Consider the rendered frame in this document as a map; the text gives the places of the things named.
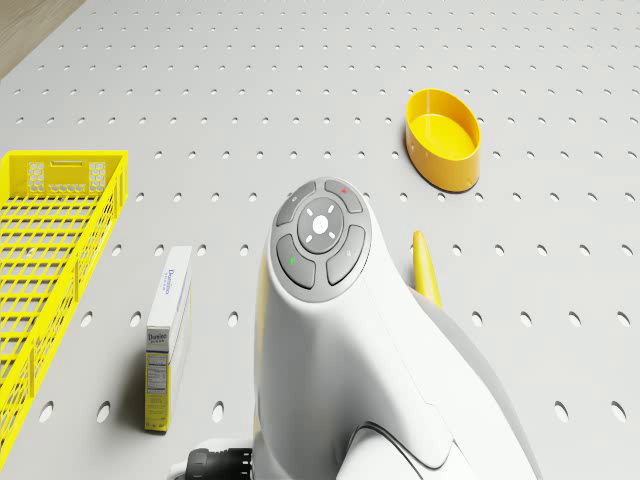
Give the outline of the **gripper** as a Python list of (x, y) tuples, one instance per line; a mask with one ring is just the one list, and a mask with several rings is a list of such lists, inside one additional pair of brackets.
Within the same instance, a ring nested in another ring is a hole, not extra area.
[(254, 480), (251, 438), (211, 438), (173, 464), (166, 480)]

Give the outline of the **yellow basket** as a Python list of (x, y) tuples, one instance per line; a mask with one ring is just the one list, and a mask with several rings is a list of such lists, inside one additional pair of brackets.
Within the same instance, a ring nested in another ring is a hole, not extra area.
[(0, 469), (127, 200), (124, 151), (0, 160)]

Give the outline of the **banana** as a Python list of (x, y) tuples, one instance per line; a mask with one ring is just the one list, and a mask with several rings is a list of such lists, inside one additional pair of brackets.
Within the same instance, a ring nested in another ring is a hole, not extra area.
[(420, 230), (413, 233), (412, 253), (415, 290), (438, 308), (442, 308), (431, 255), (426, 239)]

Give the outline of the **yellow bowl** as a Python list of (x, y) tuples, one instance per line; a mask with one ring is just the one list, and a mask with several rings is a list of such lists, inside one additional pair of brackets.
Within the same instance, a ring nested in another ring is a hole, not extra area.
[(455, 95), (433, 88), (415, 92), (406, 106), (405, 143), (412, 164), (432, 185), (464, 192), (478, 181), (480, 128)]

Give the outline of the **white and yellow carton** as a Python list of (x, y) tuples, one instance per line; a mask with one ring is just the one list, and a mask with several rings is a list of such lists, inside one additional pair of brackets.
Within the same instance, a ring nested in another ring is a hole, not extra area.
[(144, 428), (168, 430), (190, 343), (192, 248), (169, 251), (146, 325)]

